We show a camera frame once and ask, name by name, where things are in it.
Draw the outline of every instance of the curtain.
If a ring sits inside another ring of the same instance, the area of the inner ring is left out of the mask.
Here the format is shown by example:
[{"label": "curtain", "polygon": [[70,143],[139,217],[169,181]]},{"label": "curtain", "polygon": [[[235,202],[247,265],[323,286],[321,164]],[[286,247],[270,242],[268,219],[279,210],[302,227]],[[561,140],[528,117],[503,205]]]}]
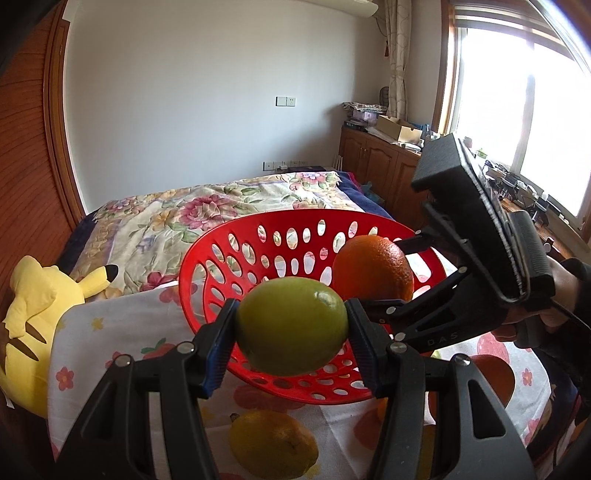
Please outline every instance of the curtain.
[{"label": "curtain", "polygon": [[411,0],[384,0],[390,56],[388,116],[407,119],[404,73],[410,47]]}]

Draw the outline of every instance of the wooden door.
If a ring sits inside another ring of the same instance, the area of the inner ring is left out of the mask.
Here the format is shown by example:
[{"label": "wooden door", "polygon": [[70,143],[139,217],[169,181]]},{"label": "wooden door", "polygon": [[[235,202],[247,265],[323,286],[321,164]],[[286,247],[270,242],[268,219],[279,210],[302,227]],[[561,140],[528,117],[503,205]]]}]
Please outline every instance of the wooden door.
[{"label": "wooden door", "polygon": [[421,204],[428,192],[416,193],[410,186],[418,161],[416,155],[399,153],[390,197],[386,202],[386,210],[394,220],[413,230],[420,229],[426,223]]},{"label": "wooden door", "polygon": [[339,155],[343,157],[343,170],[355,175],[360,183],[365,183],[364,146],[367,134],[343,127],[340,135]]},{"label": "wooden door", "polygon": [[381,196],[386,202],[390,196],[398,152],[391,145],[377,138],[368,138],[365,148],[367,173],[364,183],[371,182],[372,192]]}]

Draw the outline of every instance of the printed tablecloth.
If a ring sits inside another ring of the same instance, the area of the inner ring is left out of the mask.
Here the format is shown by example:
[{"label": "printed tablecloth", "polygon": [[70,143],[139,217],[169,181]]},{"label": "printed tablecloth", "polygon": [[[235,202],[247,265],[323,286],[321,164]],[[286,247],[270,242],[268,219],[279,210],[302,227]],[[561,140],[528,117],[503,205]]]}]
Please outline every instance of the printed tablecloth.
[{"label": "printed tablecloth", "polygon": [[[199,287],[193,304],[199,302]],[[136,360],[161,355],[193,337],[178,300],[177,287],[99,300],[70,309],[58,324],[51,354],[48,387],[49,429],[57,455],[69,430],[97,382],[119,353]],[[507,413],[524,443],[550,395],[548,377],[530,351],[498,343],[492,334],[440,350],[444,359],[454,353],[489,353],[504,359],[515,373],[515,393]],[[157,395],[150,399],[152,442],[157,478],[170,478],[159,424]],[[228,443],[230,415],[253,408],[287,413],[314,434],[320,456],[303,479],[357,480],[365,477],[381,423],[375,399],[342,406],[313,406],[271,396],[229,372],[213,397],[200,401],[207,436],[223,480],[256,480],[234,459]],[[426,422],[432,419],[426,413]]]}]

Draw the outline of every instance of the stuffed toy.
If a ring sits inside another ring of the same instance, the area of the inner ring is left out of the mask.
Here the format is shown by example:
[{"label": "stuffed toy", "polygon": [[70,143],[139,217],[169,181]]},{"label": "stuffed toy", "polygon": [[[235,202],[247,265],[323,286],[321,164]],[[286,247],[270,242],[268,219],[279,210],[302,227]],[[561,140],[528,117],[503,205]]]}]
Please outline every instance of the stuffed toy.
[{"label": "stuffed toy", "polygon": [[0,323],[0,388],[14,403],[47,418],[51,344],[61,316],[115,279],[116,265],[92,271],[76,283],[56,267],[23,257],[12,272],[15,294]]}]

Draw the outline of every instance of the plush toy ear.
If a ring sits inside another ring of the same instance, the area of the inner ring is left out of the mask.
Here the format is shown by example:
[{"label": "plush toy ear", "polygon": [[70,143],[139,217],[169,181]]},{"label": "plush toy ear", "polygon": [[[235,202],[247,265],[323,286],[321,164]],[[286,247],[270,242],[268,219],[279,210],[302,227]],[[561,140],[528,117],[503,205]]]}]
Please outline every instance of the plush toy ear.
[{"label": "plush toy ear", "polygon": [[90,272],[78,282],[84,298],[92,297],[107,288],[115,279],[117,273],[119,273],[117,265],[99,267]]},{"label": "plush toy ear", "polygon": [[57,292],[46,279],[39,262],[28,255],[14,267],[10,287],[15,298],[4,323],[9,338],[19,338],[25,335],[27,320],[48,308],[56,299]]}]

